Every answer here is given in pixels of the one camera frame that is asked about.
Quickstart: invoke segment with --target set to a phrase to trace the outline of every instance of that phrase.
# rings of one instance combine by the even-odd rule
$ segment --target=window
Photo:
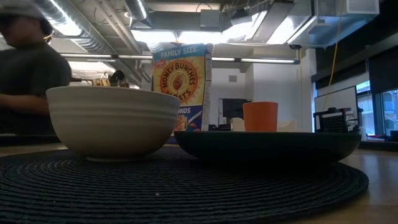
[[[374,112],[373,112],[373,98],[370,94],[370,82],[366,81],[356,86],[358,97],[358,108],[362,111],[362,126],[367,135],[375,135],[374,130]]]
[[[390,136],[390,131],[398,129],[398,90],[387,91],[382,94],[384,130]]]

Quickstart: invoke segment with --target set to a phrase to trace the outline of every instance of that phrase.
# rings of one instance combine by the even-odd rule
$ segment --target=dark shirt
[[[0,51],[0,94],[45,98],[49,88],[69,85],[71,76],[69,63],[46,43]],[[20,135],[54,134],[50,116],[6,108],[0,108],[0,126]]]

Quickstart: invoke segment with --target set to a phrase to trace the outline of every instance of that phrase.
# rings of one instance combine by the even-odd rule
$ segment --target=air duct
[[[91,54],[115,54],[115,50],[103,39],[101,34],[91,25],[91,23],[81,14],[81,12],[68,0],[33,0],[36,6],[44,14],[44,16],[56,24],[55,27],[64,27],[66,32],[77,30],[80,34],[74,33],[81,37],[74,38],[74,43],[81,46]],[[127,80],[132,84],[140,85],[141,76],[128,66],[122,60],[109,62],[109,64],[117,69],[124,71]]]
[[[149,8],[145,0],[126,0],[126,8],[133,20],[140,21],[152,28],[152,23],[149,20]]]

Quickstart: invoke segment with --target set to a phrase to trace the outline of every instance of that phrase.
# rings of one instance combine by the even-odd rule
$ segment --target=wooden table
[[[61,144],[3,147],[0,156],[62,149]],[[398,223],[398,153],[358,149],[342,162],[368,175],[368,192],[343,208],[296,223]]]

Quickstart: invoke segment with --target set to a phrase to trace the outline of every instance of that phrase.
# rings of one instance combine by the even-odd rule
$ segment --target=orange cup
[[[278,124],[278,104],[254,102],[243,104],[243,120],[246,131],[276,132]]]

